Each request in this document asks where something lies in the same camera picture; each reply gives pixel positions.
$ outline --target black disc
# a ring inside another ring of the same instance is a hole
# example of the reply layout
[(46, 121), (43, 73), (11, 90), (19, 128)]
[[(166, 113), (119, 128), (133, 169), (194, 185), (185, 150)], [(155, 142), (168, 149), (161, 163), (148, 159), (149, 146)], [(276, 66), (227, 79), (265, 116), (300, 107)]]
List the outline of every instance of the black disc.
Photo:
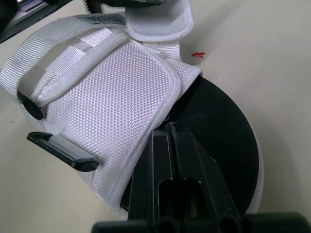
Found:
[(187, 126), (218, 162), (243, 216), (257, 185), (259, 153), (242, 111), (221, 89), (199, 76), (174, 105), (168, 121)]

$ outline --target white padded strap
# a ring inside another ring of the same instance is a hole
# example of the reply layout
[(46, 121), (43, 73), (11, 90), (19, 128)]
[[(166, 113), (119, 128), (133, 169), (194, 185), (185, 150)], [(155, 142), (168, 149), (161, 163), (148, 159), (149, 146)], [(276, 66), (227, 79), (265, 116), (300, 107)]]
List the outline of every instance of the white padded strap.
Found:
[(78, 17), (59, 19), (44, 26), (33, 33), (5, 63), (0, 73), (0, 85), (14, 100), (19, 101), (17, 98), (19, 81), (51, 48), (88, 30), (106, 26), (103, 23), (92, 24)]
[(125, 12), (130, 35), (140, 41), (174, 41), (193, 28), (189, 0), (167, 0), (159, 7), (126, 8)]

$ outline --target black plastic part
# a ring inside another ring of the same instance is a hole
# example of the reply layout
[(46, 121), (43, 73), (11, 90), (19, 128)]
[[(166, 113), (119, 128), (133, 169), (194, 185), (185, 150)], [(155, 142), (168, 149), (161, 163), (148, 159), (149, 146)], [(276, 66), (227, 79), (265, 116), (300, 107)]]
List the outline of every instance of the black plastic part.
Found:
[(42, 1), (46, 2), (49, 5), (56, 5), (59, 3), (58, 0), (42, 0)]
[(141, 0), (84, 0), (91, 14), (102, 13), (101, 4), (113, 7), (143, 8), (160, 5), (161, 2), (145, 2)]
[(17, 96), (30, 115), (37, 120), (43, 119), (44, 116), (41, 109), (31, 99), (23, 95), (20, 91), (17, 91)]
[(134, 169), (128, 219), (219, 216), (239, 214), (218, 164), (182, 125), (155, 130)]
[(246, 233), (311, 233), (309, 223), (296, 213), (248, 215), (242, 228)]
[(37, 146), (41, 147), (42, 149), (46, 150), (47, 152), (54, 155), (56, 158), (62, 160), (72, 168), (76, 169), (77, 171), (82, 172), (89, 172), (94, 171), (99, 162), (91, 158), (84, 158), (84, 159), (75, 159), (71, 155), (67, 154), (66, 152), (62, 151), (61, 149), (57, 148), (56, 146), (49, 143), (49, 139), (53, 136), (50, 133), (44, 132), (32, 132), (29, 133), (27, 139)]
[(17, 11), (17, 0), (0, 0), (0, 35)]
[(218, 164), (179, 123), (153, 131), (132, 179), (128, 221), (93, 233), (311, 233), (298, 214), (239, 218)]

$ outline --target black plastic bracket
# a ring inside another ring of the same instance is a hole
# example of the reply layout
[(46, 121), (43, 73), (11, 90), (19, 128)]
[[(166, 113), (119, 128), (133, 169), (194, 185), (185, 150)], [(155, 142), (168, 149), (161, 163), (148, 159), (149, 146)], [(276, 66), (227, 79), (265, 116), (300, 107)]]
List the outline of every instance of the black plastic bracket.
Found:
[(17, 97), (30, 115), (32, 115), (37, 120), (43, 119), (44, 116), (41, 109), (31, 99), (22, 94), (20, 91), (17, 91)]
[(37, 146), (41, 147), (45, 151), (51, 153), (56, 158), (62, 160), (72, 168), (76, 169), (77, 171), (82, 172), (89, 172), (94, 171), (99, 162), (91, 159), (91, 158), (83, 158), (83, 159), (75, 159), (73, 156), (69, 155), (68, 153), (62, 151), (61, 149), (57, 148), (56, 146), (49, 143), (49, 139), (53, 136), (53, 134), (45, 133), (45, 132), (32, 132), (29, 133), (27, 139)]

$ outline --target white nylon strap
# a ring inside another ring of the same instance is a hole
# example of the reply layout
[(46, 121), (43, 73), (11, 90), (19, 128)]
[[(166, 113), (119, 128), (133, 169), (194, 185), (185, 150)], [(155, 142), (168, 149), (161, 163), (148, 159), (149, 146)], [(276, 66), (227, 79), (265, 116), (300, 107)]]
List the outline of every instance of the white nylon strap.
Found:
[(144, 46), (148, 46), (162, 52), (162, 54), (166, 57), (181, 61), (180, 44), (178, 40), (169, 42), (144, 42), (143, 44)]
[(0, 73), (0, 85), (19, 102), (19, 81), (52, 47), (90, 29), (102, 27), (105, 25), (91, 24), (76, 17), (59, 19), (44, 26), (33, 33), (5, 63)]

